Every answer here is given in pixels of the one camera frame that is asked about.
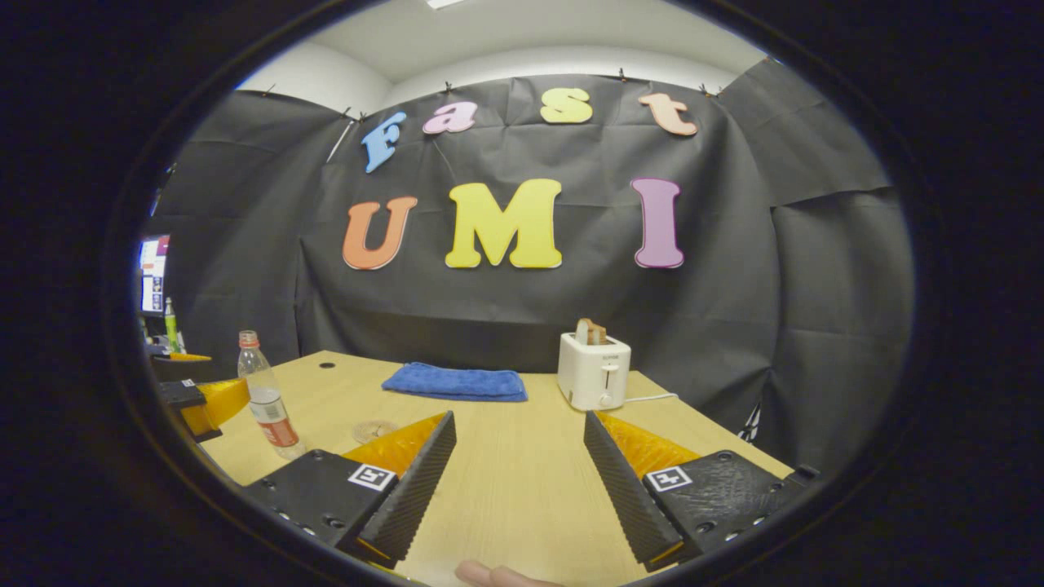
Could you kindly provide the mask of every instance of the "ceiling light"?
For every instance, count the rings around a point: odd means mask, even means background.
[[[464,0],[425,0],[429,6],[434,9],[445,8],[450,4],[456,4],[457,2],[464,2]]]

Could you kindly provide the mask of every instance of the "plastic bottle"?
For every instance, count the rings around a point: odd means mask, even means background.
[[[163,311],[163,322],[167,327],[167,339],[169,341],[170,351],[174,353],[184,352],[182,346],[179,344],[177,339],[177,319],[174,318],[174,303],[167,298],[167,306]]]
[[[261,344],[257,332],[253,330],[239,333],[239,376],[246,378],[246,386],[251,393],[251,412],[276,453],[287,461],[304,454],[307,450],[305,443],[290,425],[290,417],[283,405],[276,374],[272,373],[268,359],[261,354]]]

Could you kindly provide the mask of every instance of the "ceiling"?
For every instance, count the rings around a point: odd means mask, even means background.
[[[663,0],[464,0],[433,10],[388,0],[310,41],[366,64],[393,84],[485,54],[594,45],[655,51],[742,73],[764,53]]]

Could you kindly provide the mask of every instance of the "green bottle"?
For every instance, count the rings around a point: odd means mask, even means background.
[[[163,322],[167,325],[167,338],[170,341],[170,352],[182,352],[182,346],[177,344],[177,321],[174,320],[174,304],[167,298],[167,308],[163,312]]]

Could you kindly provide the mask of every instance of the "power cord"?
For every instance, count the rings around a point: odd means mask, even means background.
[[[647,399],[663,399],[663,398],[677,398],[677,397],[678,397],[678,394],[663,394],[663,395],[660,395],[660,396],[649,396],[649,397],[645,397],[645,398],[631,398],[631,399],[625,399],[625,400],[623,400],[623,403],[630,403],[630,402],[633,402],[633,401],[645,401]]]

